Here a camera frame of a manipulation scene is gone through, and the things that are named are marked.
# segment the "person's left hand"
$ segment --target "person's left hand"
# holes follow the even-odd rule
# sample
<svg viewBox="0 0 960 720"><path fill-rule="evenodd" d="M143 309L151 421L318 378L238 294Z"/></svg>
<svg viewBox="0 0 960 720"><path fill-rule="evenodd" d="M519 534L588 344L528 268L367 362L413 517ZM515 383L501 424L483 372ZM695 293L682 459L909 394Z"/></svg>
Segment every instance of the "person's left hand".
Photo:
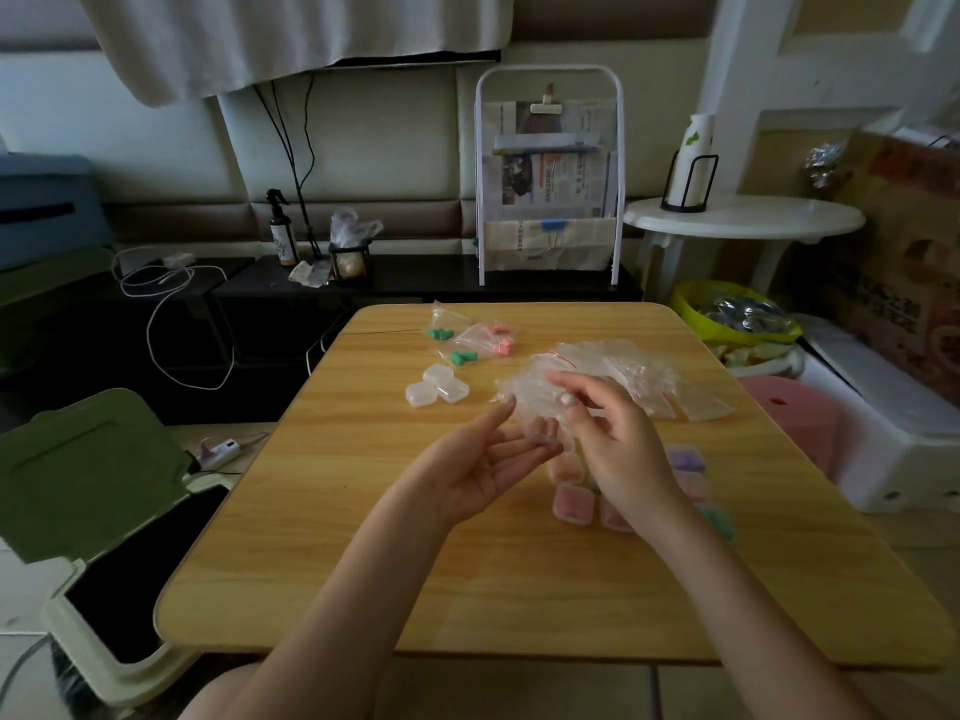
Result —
<svg viewBox="0 0 960 720"><path fill-rule="evenodd" d="M499 496L563 451L523 436L521 425L501 426L517 402L510 399L455 432L437 439L403 472L401 480L438 500L449 527L483 513Z"/></svg>

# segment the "blue storage box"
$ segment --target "blue storage box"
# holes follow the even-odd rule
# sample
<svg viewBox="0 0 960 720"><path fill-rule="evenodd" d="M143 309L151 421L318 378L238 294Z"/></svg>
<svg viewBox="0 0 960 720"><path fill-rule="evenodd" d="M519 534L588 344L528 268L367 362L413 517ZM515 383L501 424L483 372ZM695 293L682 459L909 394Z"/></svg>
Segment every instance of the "blue storage box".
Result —
<svg viewBox="0 0 960 720"><path fill-rule="evenodd" d="M0 154L0 270L113 242L90 161Z"/></svg>

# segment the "forearm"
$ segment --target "forearm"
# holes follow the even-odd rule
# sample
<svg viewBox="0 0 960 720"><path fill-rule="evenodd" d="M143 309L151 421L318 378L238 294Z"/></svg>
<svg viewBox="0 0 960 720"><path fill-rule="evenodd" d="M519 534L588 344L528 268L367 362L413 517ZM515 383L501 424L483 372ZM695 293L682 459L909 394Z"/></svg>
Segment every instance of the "forearm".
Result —
<svg viewBox="0 0 960 720"><path fill-rule="evenodd" d="M226 717L363 717L447 532L429 497L401 477Z"/></svg>
<svg viewBox="0 0 960 720"><path fill-rule="evenodd" d="M647 536L753 716L880 718L692 506Z"/></svg>

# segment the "wood grain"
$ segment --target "wood grain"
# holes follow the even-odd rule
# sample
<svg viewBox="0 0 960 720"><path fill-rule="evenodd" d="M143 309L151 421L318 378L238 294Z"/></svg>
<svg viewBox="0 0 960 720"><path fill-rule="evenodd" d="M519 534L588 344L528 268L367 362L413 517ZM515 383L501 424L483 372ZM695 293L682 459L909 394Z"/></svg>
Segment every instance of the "wood grain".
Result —
<svg viewBox="0 0 960 720"><path fill-rule="evenodd" d="M404 388L436 359L427 305L357 313L284 414L157 607L176 644L274 646L330 575L360 522L430 442L488 409L495 379L558 342L631 338L736 407L656 423L693 443L737 527L736 550L800 627L844 666L929 668L951 652L948 615L678 317L652 303L455 306L523 330L515 357L470 364L470 396L412 409ZM689 599L638 537L550 511L540 470L444 546L397 651L710 663Z"/></svg>

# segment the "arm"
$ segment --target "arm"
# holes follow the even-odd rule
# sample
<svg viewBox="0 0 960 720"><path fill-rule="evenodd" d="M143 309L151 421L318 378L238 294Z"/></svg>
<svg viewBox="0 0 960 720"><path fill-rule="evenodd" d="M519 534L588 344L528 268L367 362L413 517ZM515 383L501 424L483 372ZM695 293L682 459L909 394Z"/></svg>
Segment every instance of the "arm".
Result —
<svg viewBox="0 0 960 720"><path fill-rule="evenodd" d="M500 405L434 442L384 493L313 605L224 717L362 718L450 530L557 454Z"/></svg>
<svg viewBox="0 0 960 720"><path fill-rule="evenodd" d="M606 498L673 571L757 718L878 719L720 539L674 480L657 430L619 386L552 372L560 403ZM595 420L587 405L603 409Z"/></svg>

